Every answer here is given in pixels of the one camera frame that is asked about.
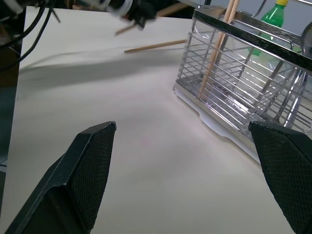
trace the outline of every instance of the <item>gray wall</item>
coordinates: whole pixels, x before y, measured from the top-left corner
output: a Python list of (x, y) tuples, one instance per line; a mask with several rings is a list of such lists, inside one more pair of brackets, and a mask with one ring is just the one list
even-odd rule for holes
[[(274, 7), (275, 2), (275, 0), (267, 0), (258, 18), (261, 18), (272, 7)], [(226, 7), (228, 3), (229, 0), (211, 1), (211, 5), (221, 5), (224, 7)], [(255, 13), (260, 7), (261, 3), (262, 0), (240, 0), (238, 10)], [(290, 0), (287, 7), (285, 8), (284, 20), (284, 29), (301, 35), (304, 28), (312, 21), (312, 6), (309, 7)]]

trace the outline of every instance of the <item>metal utensil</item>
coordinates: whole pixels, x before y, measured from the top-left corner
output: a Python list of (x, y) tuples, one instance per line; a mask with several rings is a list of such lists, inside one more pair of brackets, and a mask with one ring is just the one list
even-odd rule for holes
[(302, 53), (312, 59), (312, 22), (308, 24), (302, 33), (300, 47)]

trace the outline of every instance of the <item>wire rack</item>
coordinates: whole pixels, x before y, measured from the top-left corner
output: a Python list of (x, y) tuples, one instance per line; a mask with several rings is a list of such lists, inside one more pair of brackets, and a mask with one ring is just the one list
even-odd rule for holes
[[(244, 12), (227, 24), (224, 12), (208, 6), (195, 11), (175, 89), (249, 146), (254, 147), (248, 130), (253, 120), (310, 134), (312, 60), (301, 54), (300, 36)], [(213, 50), (218, 56), (209, 66)]]

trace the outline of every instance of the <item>basket base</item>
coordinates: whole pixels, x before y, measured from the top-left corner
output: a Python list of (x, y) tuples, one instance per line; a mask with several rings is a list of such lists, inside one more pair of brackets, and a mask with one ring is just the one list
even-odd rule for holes
[(216, 121), (208, 113), (203, 111), (198, 105), (196, 105), (192, 100), (190, 100), (186, 95), (184, 95), (182, 93), (182, 91), (179, 89), (179, 87), (181, 87), (181, 86), (176, 83), (174, 86), (174, 93), (179, 98), (181, 98), (183, 101), (185, 101), (190, 107), (192, 107), (196, 112), (198, 112), (199, 118), (204, 122), (204, 124), (206, 124), (210, 129), (212, 129), (218, 135), (220, 135), (222, 137), (226, 137), (226, 138), (230, 139), (231, 141), (233, 141), (243, 151), (245, 151), (249, 156), (251, 156), (254, 160), (256, 160), (258, 163), (260, 163), (259, 157), (258, 157), (258, 154), (257, 154), (255, 148), (252, 149), (249, 146), (247, 146), (237, 136), (235, 136), (228, 129), (226, 129), (224, 126), (222, 126), (218, 121)]

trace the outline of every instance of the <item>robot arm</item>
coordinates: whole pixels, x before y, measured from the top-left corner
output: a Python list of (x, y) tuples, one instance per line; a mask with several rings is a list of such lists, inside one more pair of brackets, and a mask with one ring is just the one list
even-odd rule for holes
[[(40, 0), (0, 0), (0, 22), (20, 14), (23, 9), (38, 3)], [(156, 17), (156, 9), (145, 0), (83, 0), (91, 6), (135, 21), (141, 27), (145, 26), (147, 20)]]

